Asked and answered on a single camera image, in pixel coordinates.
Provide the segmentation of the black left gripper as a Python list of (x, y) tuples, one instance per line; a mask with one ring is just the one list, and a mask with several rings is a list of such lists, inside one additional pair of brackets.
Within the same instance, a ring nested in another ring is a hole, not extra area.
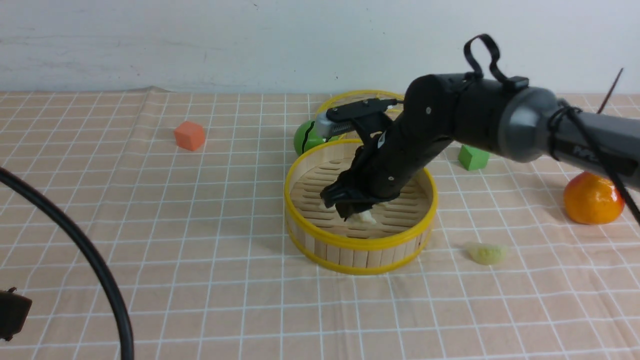
[(6, 342), (23, 330), (33, 304), (17, 291), (16, 287), (0, 291), (0, 339)]

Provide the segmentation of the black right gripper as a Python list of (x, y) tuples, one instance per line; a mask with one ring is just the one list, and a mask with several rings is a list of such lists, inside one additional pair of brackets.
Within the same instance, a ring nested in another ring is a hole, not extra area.
[(401, 189), (451, 143), (448, 120), (396, 120), (365, 142), (347, 181), (336, 181), (320, 192), (323, 207), (336, 205), (338, 216), (372, 210), (398, 197)]

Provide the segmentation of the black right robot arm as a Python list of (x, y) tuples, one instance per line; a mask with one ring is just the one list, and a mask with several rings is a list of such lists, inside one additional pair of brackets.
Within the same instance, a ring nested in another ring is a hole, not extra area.
[[(402, 104), (395, 120), (386, 111)], [(639, 189), (639, 121), (584, 112), (526, 79), (492, 80), (471, 73), (415, 79), (404, 98), (368, 98), (330, 107), (315, 121), (325, 138), (357, 132), (362, 145), (350, 167), (320, 192), (341, 218), (397, 199), (402, 188), (452, 142), (514, 162), (546, 155), (606, 176), (633, 212)]]

